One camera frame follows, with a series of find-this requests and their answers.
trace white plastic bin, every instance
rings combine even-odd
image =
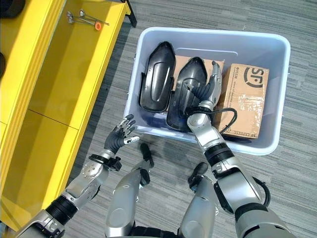
[[[141,72],[145,72],[151,52],[163,41],[170,42],[180,56],[225,60],[224,70],[232,63],[268,68],[269,79],[259,137],[252,140],[234,139],[227,143],[233,151],[253,155],[266,155],[276,149],[290,58],[287,39],[267,33],[165,27],[152,27],[142,32],[124,114],[134,114],[138,132],[196,142],[192,133],[182,133],[169,127],[165,114],[147,112],[138,104]]]

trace black shelf leg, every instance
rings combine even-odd
[[[131,7],[131,4],[130,4],[130,1],[129,0],[121,0],[121,2],[127,2],[128,3],[128,6],[130,8],[130,11],[131,11],[131,14],[130,15],[127,15],[129,17],[129,20],[131,22],[131,25],[133,27],[136,27],[137,26],[137,19],[135,18],[135,15],[134,15],[134,12],[132,10],[132,7]]]

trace yellow shelf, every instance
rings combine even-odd
[[[58,196],[77,133],[27,110],[1,197],[1,220],[9,227],[19,229]]]
[[[26,0],[21,14],[0,20],[6,70],[0,83],[0,184],[2,192],[37,76],[65,0]]]
[[[67,11],[78,15],[80,9],[109,26],[97,31],[92,25],[69,24]],[[9,162],[6,180],[1,176],[0,220],[12,229],[25,225],[64,190],[124,16],[130,13],[126,2],[99,0],[68,0],[60,9],[10,148],[3,145],[11,122],[1,120],[1,149],[6,148]]]

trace gray carpet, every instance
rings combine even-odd
[[[98,153],[122,118],[133,58],[141,32],[151,26],[276,33],[292,47],[290,75],[278,148],[267,156],[235,153],[251,175],[266,181],[271,209],[301,238],[317,237],[317,1],[315,0],[132,0],[138,19],[122,26],[70,180],[88,155]],[[204,161],[196,144],[145,135],[156,166],[142,189],[136,211],[139,226],[177,231],[193,194],[186,178]],[[141,160],[139,143],[118,152],[122,169],[111,173],[101,191],[67,224],[65,237],[104,237],[112,190]],[[220,209],[214,238],[236,237],[233,216]]]

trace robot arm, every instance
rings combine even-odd
[[[201,100],[199,107],[204,108],[205,112],[213,111],[220,96],[221,71],[216,62],[213,61],[212,64],[213,72],[207,86],[188,87]],[[213,187],[222,208],[235,215],[237,236],[294,238],[278,216],[266,207],[268,204],[262,204],[256,181],[233,155],[217,129],[211,125],[209,116],[205,113],[195,113],[189,116],[187,124],[195,134],[217,179]]]
[[[128,137],[134,130],[133,115],[126,116],[109,134],[105,148],[98,155],[91,155],[78,175],[45,210],[41,210],[31,221],[17,232],[19,238],[59,238],[64,234],[64,225],[87,202],[93,199],[109,174],[119,171],[120,158],[115,157],[122,146],[139,140]]]

